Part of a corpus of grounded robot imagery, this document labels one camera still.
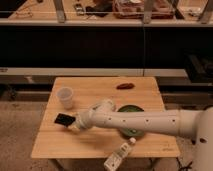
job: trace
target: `tabletop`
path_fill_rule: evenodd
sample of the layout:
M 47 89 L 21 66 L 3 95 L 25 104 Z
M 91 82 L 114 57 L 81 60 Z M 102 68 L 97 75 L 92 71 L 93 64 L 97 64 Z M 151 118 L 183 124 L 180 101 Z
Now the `tabletop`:
M 133 83 L 135 87 L 118 90 L 117 85 Z M 60 87 L 74 90 L 73 107 L 66 110 L 56 98 Z M 145 111 L 164 110 L 164 104 L 153 77 L 58 77 L 55 80 L 40 129 L 32 151 L 32 158 L 105 158 L 127 140 L 116 129 L 93 127 L 79 134 L 55 124 L 58 113 L 74 115 L 91 105 L 111 99 L 117 109 L 137 105 Z M 140 138 L 129 157 L 177 157 L 180 154 L 173 136 L 146 133 Z

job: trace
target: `gray floor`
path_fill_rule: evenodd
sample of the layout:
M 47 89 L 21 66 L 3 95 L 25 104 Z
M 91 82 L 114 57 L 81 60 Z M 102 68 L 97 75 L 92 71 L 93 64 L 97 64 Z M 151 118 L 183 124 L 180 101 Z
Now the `gray floor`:
M 46 102 L 41 101 L 0 101 L 0 171 L 55 171 L 51 162 L 45 159 L 31 159 L 33 143 L 43 117 Z M 183 165 L 193 159 L 194 147 L 191 142 L 177 139 Z M 103 170 L 104 160 L 60 160 L 69 170 Z M 144 170 L 148 159 L 129 159 L 119 170 Z M 177 171 L 174 158 L 164 158 L 155 171 Z

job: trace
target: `green bowl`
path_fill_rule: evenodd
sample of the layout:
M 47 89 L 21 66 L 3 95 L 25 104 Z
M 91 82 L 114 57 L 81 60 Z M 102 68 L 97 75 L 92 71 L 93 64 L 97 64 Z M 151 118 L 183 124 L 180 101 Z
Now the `green bowl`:
M 142 108 L 135 105 L 125 105 L 121 107 L 120 109 L 118 109 L 118 112 L 142 112 L 142 111 L 144 111 Z M 127 137 L 141 137 L 144 135 L 143 131 L 138 131 L 135 129 L 123 128 L 123 129 L 119 129 L 119 131 Z

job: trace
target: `paper cup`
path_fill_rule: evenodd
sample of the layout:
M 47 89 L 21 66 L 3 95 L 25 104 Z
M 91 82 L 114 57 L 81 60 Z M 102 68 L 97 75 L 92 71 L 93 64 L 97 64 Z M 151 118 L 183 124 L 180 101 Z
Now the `paper cup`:
M 70 87 L 61 87 L 56 96 L 65 109 L 72 108 L 73 105 L 73 90 Z

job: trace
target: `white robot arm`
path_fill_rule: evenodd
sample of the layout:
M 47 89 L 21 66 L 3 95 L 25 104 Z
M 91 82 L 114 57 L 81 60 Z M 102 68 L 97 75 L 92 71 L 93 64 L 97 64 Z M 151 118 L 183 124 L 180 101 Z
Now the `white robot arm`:
M 195 171 L 213 170 L 213 108 L 205 111 L 165 110 L 155 112 L 114 112 L 109 100 L 76 116 L 74 125 L 80 129 L 129 128 L 145 132 L 180 136 L 196 140 Z

